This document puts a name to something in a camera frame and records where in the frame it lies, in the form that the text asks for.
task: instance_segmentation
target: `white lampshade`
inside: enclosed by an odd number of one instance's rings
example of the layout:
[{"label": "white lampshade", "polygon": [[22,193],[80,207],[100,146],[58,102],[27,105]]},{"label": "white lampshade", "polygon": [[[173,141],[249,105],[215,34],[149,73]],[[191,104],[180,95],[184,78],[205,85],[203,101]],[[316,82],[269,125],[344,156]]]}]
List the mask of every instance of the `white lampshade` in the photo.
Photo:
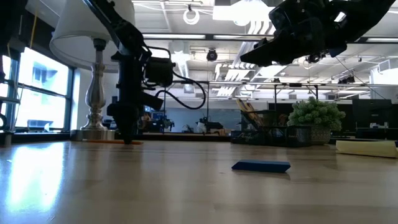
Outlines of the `white lampshade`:
[{"label": "white lampshade", "polygon": [[[116,12],[134,25],[134,6],[131,0],[113,1],[116,4]],[[103,51],[105,72],[117,72],[118,63],[111,61],[111,56],[117,52],[117,48],[105,26],[83,0],[67,0],[50,42],[52,53],[69,65],[91,70],[92,64],[95,63],[95,38],[108,41]]]}]

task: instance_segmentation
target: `yellow sticky note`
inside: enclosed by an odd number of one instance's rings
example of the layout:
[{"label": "yellow sticky note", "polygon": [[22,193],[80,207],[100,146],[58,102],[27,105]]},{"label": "yellow sticky note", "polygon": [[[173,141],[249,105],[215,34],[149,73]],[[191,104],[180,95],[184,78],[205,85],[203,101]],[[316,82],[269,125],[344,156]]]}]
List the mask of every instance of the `yellow sticky note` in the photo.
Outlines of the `yellow sticky note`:
[{"label": "yellow sticky note", "polygon": [[337,141],[337,153],[398,158],[394,141]]}]

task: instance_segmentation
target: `blue foam block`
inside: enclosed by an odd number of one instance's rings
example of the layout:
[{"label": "blue foam block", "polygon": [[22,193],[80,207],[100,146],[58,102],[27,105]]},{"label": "blue foam block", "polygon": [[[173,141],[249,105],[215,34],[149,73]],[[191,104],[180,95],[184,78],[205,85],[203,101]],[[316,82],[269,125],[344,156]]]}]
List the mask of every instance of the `blue foam block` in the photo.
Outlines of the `blue foam block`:
[{"label": "blue foam block", "polygon": [[243,159],[232,166],[233,170],[248,170],[258,172],[276,172],[285,173],[290,168],[288,162],[277,162],[277,161],[257,161]]}]

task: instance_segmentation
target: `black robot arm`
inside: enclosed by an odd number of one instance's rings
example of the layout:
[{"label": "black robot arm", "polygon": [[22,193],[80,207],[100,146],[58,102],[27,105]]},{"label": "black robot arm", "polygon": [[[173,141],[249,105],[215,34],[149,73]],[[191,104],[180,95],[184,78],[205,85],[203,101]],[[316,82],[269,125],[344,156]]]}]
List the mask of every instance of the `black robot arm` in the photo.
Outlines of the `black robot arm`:
[{"label": "black robot arm", "polygon": [[[241,56],[242,62],[269,66],[292,63],[307,56],[318,62],[325,54],[336,57],[374,27],[395,0],[286,0],[269,13],[276,28],[272,40],[263,39],[255,49]],[[335,22],[343,12],[342,21]]]},{"label": "black robot arm", "polygon": [[[161,109],[163,100],[158,98],[160,93],[170,95],[182,106],[191,110],[199,109],[205,104],[206,93],[203,87],[194,80],[174,73],[175,63],[171,61],[170,51],[147,46],[141,32],[114,10],[114,2],[107,0],[83,0],[83,2],[105,26],[118,48],[112,59],[119,62],[119,83],[116,86],[119,96],[116,103],[108,106],[107,114],[115,120],[126,144],[131,143],[134,127],[143,112],[143,105],[155,110]],[[165,50],[169,53],[169,58],[152,57],[150,49]],[[187,106],[166,90],[159,91],[155,96],[144,92],[145,89],[154,90],[154,86],[164,88],[170,86],[174,75],[201,88],[204,98],[200,106],[195,108]]]}]

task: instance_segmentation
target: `wooden table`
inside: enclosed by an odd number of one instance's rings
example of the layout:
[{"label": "wooden table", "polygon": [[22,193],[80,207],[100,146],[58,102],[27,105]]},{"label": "wooden table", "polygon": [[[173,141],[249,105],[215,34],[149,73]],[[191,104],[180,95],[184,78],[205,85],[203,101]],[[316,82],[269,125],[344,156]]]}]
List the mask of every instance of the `wooden table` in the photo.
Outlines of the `wooden table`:
[{"label": "wooden table", "polygon": [[[233,172],[240,159],[288,174]],[[0,223],[396,223],[398,163],[214,142],[0,149]]]}]

